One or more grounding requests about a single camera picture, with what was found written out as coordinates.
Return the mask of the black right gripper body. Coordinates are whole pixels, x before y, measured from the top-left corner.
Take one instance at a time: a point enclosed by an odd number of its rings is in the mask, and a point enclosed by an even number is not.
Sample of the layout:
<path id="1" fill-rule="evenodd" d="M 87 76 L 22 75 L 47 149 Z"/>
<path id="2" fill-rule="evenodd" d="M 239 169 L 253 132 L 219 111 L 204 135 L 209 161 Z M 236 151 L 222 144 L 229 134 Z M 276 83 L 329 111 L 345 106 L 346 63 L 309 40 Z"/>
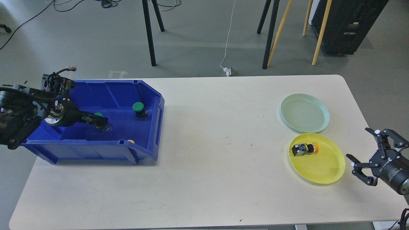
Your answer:
<path id="1" fill-rule="evenodd" d="M 371 169 L 372 174 L 380 178 L 399 195 L 408 195 L 408 159 L 396 150 L 386 150 L 385 153 L 386 156 L 382 158 L 381 153 L 377 150 L 371 157 L 370 162 L 378 165 L 378 167 Z"/>

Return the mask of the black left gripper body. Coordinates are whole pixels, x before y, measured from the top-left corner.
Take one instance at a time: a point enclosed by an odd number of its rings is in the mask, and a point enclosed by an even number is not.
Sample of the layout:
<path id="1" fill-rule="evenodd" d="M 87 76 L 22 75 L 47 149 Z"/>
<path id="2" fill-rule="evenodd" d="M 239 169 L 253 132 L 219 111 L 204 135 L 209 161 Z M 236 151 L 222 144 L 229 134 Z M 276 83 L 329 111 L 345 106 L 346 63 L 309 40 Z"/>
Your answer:
<path id="1" fill-rule="evenodd" d="M 93 114 L 81 111 L 78 106 L 70 100 L 55 102 L 50 114 L 44 119 L 49 126 L 69 127 L 76 122 L 88 123 L 93 119 Z"/>

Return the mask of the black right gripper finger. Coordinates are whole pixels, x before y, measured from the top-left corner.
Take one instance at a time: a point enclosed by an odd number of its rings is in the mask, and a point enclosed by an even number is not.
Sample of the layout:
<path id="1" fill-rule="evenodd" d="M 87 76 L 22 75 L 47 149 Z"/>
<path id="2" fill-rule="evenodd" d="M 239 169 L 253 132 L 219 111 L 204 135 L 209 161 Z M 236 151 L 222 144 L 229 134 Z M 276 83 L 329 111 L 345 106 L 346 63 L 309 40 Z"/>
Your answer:
<path id="1" fill-rule="evenodd" d="M 352 175 L 356 176 L 360 179 L 364 184 L 368 186 L 376 186 L 377 180 L 380 177 L 380 165 L 382 162 L 382 158 L 377 154 L 370 159 L 369 163 L 362 163 L 360 162 L 355 156 L 352 154 L 346 154 L 346 157 L 352 161 Z M 371 169 L 372 176 L 368 176 L 363 172 L 363 169 Z"/>
<path id="2" fill-rule="evenodd" d="M 394 130 L 384 129 L 383 131 L 374 131 L 371 128 L 366 127 L 365 130 L 374 136 L 377 142 L 377 153 L 381 159 L 387 158 L 387 150 L 392 150 L 388 138 L 393 140 L 394 150 L 398 153 L 408 148 L 408 140 L 404 139 L 401 135 L 397 134 Z"/>

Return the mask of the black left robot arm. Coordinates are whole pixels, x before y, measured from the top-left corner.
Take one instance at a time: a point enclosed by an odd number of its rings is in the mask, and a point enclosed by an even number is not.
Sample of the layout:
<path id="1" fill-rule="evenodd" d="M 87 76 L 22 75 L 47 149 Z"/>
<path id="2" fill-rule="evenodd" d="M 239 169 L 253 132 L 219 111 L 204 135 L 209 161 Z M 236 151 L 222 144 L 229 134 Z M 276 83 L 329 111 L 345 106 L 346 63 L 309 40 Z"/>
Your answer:
<path id="1" fill-rule="evenodd" d="M 75 66 L 45 74 L 42 88 L 4 85 L 0 93 L 0 142 L 10 150 L 18 148 L 41 124 L 70 127 L 76 123 L 89 124 L 102 132 L 111 129 L 108 118 L 101 114 L 81 111 L 69 99 L 76 83 L 60 73 L 76 71 Z"/>

